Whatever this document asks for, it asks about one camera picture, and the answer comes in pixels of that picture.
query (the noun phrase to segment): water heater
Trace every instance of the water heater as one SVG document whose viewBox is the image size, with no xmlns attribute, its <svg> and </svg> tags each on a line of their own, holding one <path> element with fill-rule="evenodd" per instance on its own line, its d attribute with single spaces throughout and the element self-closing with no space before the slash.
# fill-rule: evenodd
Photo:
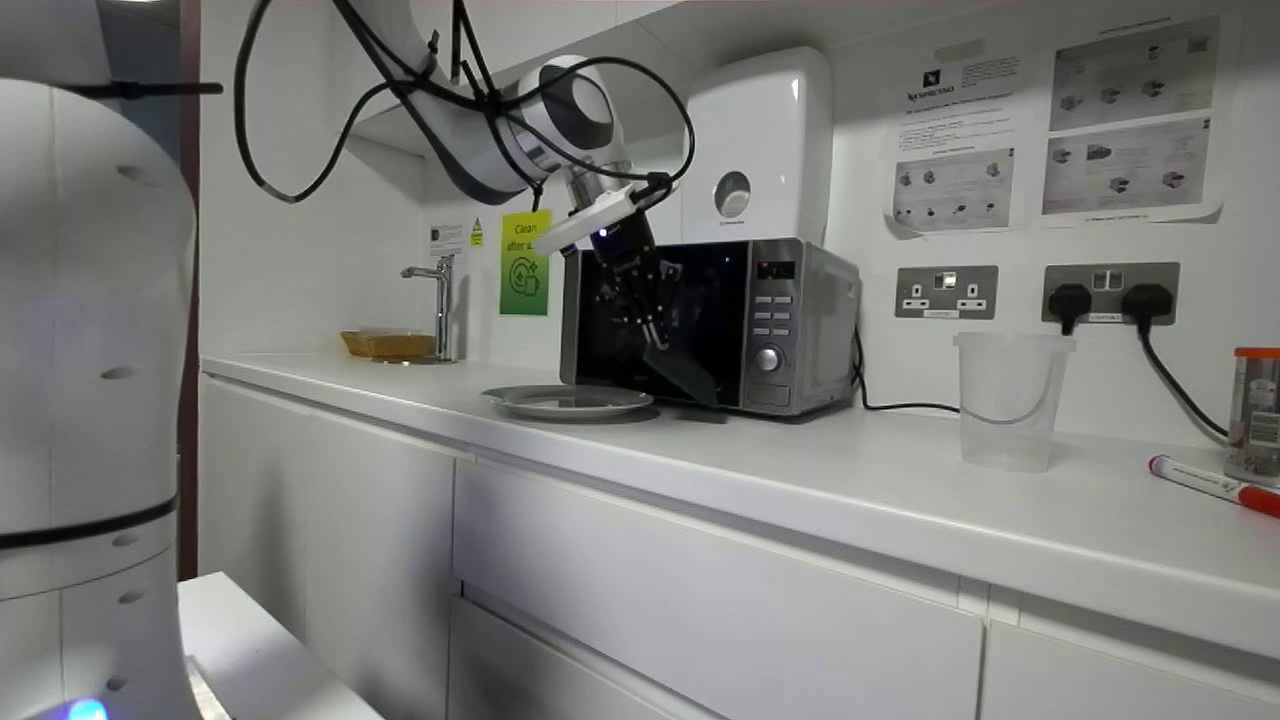
<svg viewBox="0 0 1280 720">
<path fill-rule="evenodd" d="M 697 165 L 675 187 L 675 245 L 830 231 L 834 81 L 815 47 L 753 55 L 688 96 Z"/>
</svg>

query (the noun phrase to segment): power plug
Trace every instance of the power plug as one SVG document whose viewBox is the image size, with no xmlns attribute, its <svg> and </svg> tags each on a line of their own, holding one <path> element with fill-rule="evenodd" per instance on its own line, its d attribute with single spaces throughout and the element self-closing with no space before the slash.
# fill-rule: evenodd
<svg viewBox="0 0 1280 720">
<path fill-rule="evenodd" d="M 1154 333 L 1154 323 L 1169 314 L 1173 314 L 1173 293 L 1163 285 L 1134 285 L 1119 298 L 1119 315 L 1134 319 L 1140 333 Z"/>
<path fill-rule="evenodd" d="M 1064 337 L 1075 333 L 1075 323 L 1092 314 L 1092 293 L 1086 285 L 1062 285 L 1043 300 L 1049 319 L 1064 327 Z"/>
</svg>

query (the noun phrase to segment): wall socket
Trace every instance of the wall socket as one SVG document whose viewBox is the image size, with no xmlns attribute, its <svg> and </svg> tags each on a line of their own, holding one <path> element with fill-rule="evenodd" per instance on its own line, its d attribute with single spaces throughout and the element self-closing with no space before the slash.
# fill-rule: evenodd
<svg viewBox="0 0 1280 720">
<path fill-rule="evenodd" d="M 997 315 L 997 265 L 972 268 L 901 268 L 896 315 L 927 319 L 992 319 Z"/>
<path fill-rule="evenodd" d="M 1041 319 L 1049 315 L 1049 298 L 1064 285 L 1086 285 L 1092 293 L 1092 314 L 1079 315 L 1079 323 L 1125 323 L 1119 300 L 1136 285 L 1159 285 L 1173 293 L 1173 314 L 1157 315 L 1157 323 L 1175 319 L 1175 282 L 1180 265 L 1049 265 L 1043 268 L 1043 298 L 1041 298 Z"/>
</svg>

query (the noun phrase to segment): drawer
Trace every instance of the drawer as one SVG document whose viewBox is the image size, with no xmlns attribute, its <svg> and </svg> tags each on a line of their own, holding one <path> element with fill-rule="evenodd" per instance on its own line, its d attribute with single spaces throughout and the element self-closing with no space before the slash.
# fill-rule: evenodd
<svg viewBox="0 0 1280 720">
<path fill-rule="evenodd" d="M 454 720 L 713 720 L 472 599 L 455 599 L 454 620 Z"/>
<path fill-rule="evenodd" d="M 455 532 L 470 588 L 719 718 L 978 718 L 958 593 L 491 461 Z"/>
<path fill-rule="evenodd" d="M 1098 638 L 992 627 L 983 720 L 1277 720 L 1280 664 L 1239 673 Z"/>
</svg>

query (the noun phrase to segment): plate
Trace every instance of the plate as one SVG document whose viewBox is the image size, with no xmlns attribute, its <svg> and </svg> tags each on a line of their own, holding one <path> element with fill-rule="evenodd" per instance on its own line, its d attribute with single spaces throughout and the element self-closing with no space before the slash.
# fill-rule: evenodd
<svg viewBox="0 0 1280 720">
<path fill-rule="evenodd" d="M 629 389 L 591 389 L 591 386 L 517 386 L 487 389 L 510 415 L 555 419 L 555 424 L 591 424 L 591 419 L 626 419 L 651 408 L 649 394 Z"/>
</svg>

